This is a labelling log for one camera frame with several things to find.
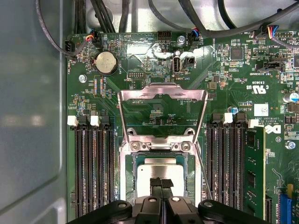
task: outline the white label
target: white label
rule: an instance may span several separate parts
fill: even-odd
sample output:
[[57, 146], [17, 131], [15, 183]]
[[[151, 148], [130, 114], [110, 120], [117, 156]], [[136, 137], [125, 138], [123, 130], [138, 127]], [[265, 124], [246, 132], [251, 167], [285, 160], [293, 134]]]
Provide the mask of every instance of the white label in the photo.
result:
[[267, 134], [270, 134], [272, 132], [275, 134], [281, 134], [281, 125], [274, 125], [274, 126], [267, 125], [265, 127], [265, 131]]
[[269, 116], [268, 104], [254, 104], [254, 116], [268, 117]]

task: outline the capacitor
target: capacitor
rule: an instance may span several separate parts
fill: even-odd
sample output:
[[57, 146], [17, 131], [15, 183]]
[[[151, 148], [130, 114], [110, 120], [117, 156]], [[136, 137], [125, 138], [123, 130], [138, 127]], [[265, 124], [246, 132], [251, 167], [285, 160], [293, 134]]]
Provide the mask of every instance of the capacitor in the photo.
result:
[[230, 106], [229, 108], [228, 108], [228, 113], [232, 113], [233, 115], [235, 115], [235, 114], [237, 114], [239, 112], [239, 110], [238, 110], [238, 108], [236, 108], [236, 107], [232, 107], [232, 106]]
[[297, 103], [299, 100], [299, 94], [296, 92], [290, 92], [284, 95], [284, 101], [286, 103]]
[[110, 76], [118, 69], [117, 57], [109, 52], [100, 52], [94, 59], [93, 65], [104, 76]]

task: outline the black cable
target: black cable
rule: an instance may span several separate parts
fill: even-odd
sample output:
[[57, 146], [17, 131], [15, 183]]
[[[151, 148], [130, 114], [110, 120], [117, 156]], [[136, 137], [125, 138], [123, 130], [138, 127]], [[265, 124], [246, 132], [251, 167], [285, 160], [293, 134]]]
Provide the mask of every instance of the black cable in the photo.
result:
[[77, 48], [76, 51], [74, 52], [69, 52], [69, 51], [66, 51], [66, 50], [63, 50], [62, 48], [60, 48], [56, 43], [55, 41], [53, 40], [51, 34], [49, 33], [47, 27], [46, 27], [46, 24], [43, 20], [43, 15], [42, 15], [42, 11], [41, 11], [41, 3], [40, 3], [40, 0], [36, 0], [36, 13], [37, 13], [37, 17], [38, 17], [38, 21], [39, 21], [39, 24], [41, 25], [42, 27], [42, 30], [43, 30], [43, 33], [46, 35], [46, 38], [50, 41], [50, 43], [52, 44], [52, 46], [57, 49], [59, 52], [61, 52], [62, 54], [64, 55], [69, 55], [69, 56], [76, 56], [77, 54], [79, 54], [84, 47], [87, 46], [88, 44], [88, 41], [87, 40], [84, 40], [80, 46]]
[[249, 24], [247, 26], [243, 26], [243, 27], [239, 27], [239, 28], [235, 28], [235, 29], [229, 29], [229, 30], [212, 31], [212, 30], [206, 30], [205, 27], [202, 25], [190, 0], [178, 0], [178, 1], [180, 2], [181, 6], [184, 7], [183, 9], [184, 9], [185, 13], [187, 12], [189, 14], [189, 17], [192, 17], [192, 18], [196, 17], [196, 24], [194, 24], [194, 25], [203, 34], [203, 36], [204, 37], [212, 37], [212, 38], [229, 37], [229, 36], [237, 35], [239, 33], [257, 30], [260, 26], [269, 25], [270, 23], [273, 23], [274, 21], [284, 17], [285, 15], [289, 14], [290, 12], [294, 11], [295, 9], [297, 9], [299, 7], [299, 1], [298, 1], [272, 16], [269, 16], [269, 17], [267, 17], [263, 20], [260, 20], [258, 22]]
[[122, 13], [121, 13], [120, 27], [118, 29], [119, 33], [126, 32], [128, 15], [129, 15], [129, 0], [122, 0]]
[[275, 37], [273, 37], [271, 40], [274, 41], [275, 43], [281, 45], [281, 46], [286, 47], [286, 48], [292, 48], [292, 49], [293, 49], [293, 48], [299, 48], [298, 45], [287, 44], [287, 43], [285, 43], [285, 42], [282, 42], [282, 41], [276, 39]]
[[209, 34], [207, 32], [207, 29], [204, 27], [202, 22], [200, 21], [199, 17], [196, 14], [196, 11], [194, 10], [191, 2], [189, 0], [178, 0], [182, 9], [186, 13], [186, 15], [189, 17], [191, 22], [196, 26], [198, 31], [204, 36], [209, 37]]
[[177, 30], [182, 30], [184, 32], [190, 32], [191, 29], [190, 28], [185, 28], [185, 27], [181, 27], [181, 26], [178, 26], [176, 24], [174, 24], [173, 22], [170, 22], [168, 19], [166, 19], [165, 17], [163, 17], [161, 15], [161, 13], [157, 10], [157, 8], [155, 7], [154, 3], [153, 3], [153, 0], [149, 0], [149, 8], [151, 9], [151, 11], [153, 12], [153, 14], [162, 22], [162, 23], [165, 23], [167, 24], [168, 26], [174, 28], [174, 29], [177, 29]]
[[221, 15], [221, 18], [225, 22], [228, 28], [234, 29], [237, 28], [235, 24], [230, 20], [228, 13], [225, 9], [224, 0], [218, 0], [218, 9]]
[[113, 23], [112, 23], [112, 21], [110, 19], [110, 16], [108, 14], [107, 8], [106, 8], [105, 4], [103, 3], [103, 0], [98, 0], [98, 4], [99, 4], [100, 11], [103, 14], [104, 20], [106, 21], [106, 24], [107, 24], [107, 27], [108, 27], [110, 33], [115, 33], [115, 29], [113, 27]]
[[107, 26], [106, 26], [106, 22], [105, 22], [105, 20], [104, 20], [104, 17], [103, 17], [103, 15], [102, 15], [102, 12], [101, 12], [101, 10], [100, 10], [100, 7], [99, 7], [97, 1], [96, 1], [96, 0], [90, 0], [90, 2], [91, 2], [92, 5], [93, 5], [93, 9], [94, 9], [94, 11], [95, 11], [95, 14], [96, 14], [96, 16], [97, 16], [97, 18], [98, 18], [98, 21], [99, 21], [99, 23], [100, 23], [100, 26], [101, 26], [103, 32], [104, 32], [104, 33], [109, 33], [109, 29], [108, 29]]
[[75, 14], [74, 14], [74, 33], [78, 34], [80, 29], [79, 29], [79, 1], [80, 0], [75, 0], [74, 1], [74, 6], [75, 6]]
[[86, 34], [86, 2], [79, 0], [79, 28], [80, 33]]

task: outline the integrated circuit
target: integrated circuit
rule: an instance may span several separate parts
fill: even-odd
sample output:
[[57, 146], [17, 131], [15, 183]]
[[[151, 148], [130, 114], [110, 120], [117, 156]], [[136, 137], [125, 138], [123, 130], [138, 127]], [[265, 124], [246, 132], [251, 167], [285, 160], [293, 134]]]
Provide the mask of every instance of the integrated circuit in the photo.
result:
[[299, 54], [294, 55], [294, 68], [299, 68]]
[[230, 49], [230, 59], [231, 60], [243, 60], [243, 48], [231, 48]]

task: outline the electrolytic capacitor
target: electrolytic capacitor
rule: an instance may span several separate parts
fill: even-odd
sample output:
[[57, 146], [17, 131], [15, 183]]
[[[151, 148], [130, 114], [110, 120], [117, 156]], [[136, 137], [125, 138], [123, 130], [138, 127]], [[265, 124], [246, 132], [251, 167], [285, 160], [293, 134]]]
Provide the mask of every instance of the electrolytic capacitor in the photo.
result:
[[235, 114], [237, 114], [237, 113], [239, 112], [239, 109], [236, 108], [236, 107], [232, 107], [232, 106], [230, 106], [230, 107], [228, 108], [228, 112], [229, 112], [229, 113], [232, 113], [233, 115], [235, 115]]
[[297, 103], [299, 100], [299, 94], [296, 92], [290, 92], [284, 95], [283, 100], [286, 103]]

